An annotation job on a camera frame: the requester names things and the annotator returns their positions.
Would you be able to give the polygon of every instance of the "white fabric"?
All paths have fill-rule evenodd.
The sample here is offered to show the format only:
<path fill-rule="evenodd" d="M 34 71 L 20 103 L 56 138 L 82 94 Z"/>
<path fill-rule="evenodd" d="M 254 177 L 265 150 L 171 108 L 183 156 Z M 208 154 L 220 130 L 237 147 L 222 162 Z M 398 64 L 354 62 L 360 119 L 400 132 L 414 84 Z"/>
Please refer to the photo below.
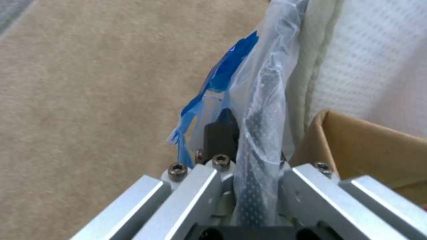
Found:
<path fill-rule="evenodd" d="M 427 1 L 346 0 L 336 11 L 332 37 L 311 53 L 320 56 L 315 65 L 298 66 L 308 76 L 292 79 L 297 85 L 308 81 L 306 92 L 295 93 L 305 97 L 298 105 L 303 120 L 292 126 L 296 135 L 331 108 L 427 138 Z M 304 43 L 301 49 L 310 47 Z M 287 92 L 293 90 L 289 85 Z"/>

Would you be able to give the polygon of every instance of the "clear plastic bag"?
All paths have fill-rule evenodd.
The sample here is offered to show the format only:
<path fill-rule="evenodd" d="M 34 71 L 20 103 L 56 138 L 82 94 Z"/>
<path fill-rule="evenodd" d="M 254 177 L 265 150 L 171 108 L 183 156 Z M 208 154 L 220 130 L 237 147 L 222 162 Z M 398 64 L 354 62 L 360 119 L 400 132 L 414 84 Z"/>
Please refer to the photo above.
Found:
<path fill-rule="evenodd" d="M 240 129 L 234 173 L 237 225 L 274 225 L 277 216 L 285 88 L 298 60 L 298 33 L 306 0 L 274 0 L 259 40 L 225 92 L 224 105 Z"/>
<path fill-rule="evenodd" d="M 258 36 L 254 32 L 246 38 L 239 40 L 222 59 L 212 68 L 206 77 L 199 94 L 182 109 L 180 120 L 168 137 L 168 141 L 178 148 L 178 161 L 193 167 L 190 149 L 196 151 L 203 145 L 203 129 L 206 124 L 214 122 L 222 110 L 222 99 L 227 89 L 231 76 L 242 60 L 249 54 L 257 43 Z M 197 118 L 190 140 L 190 149 L 187 147 L 185 134 L 193 121 Z"/>

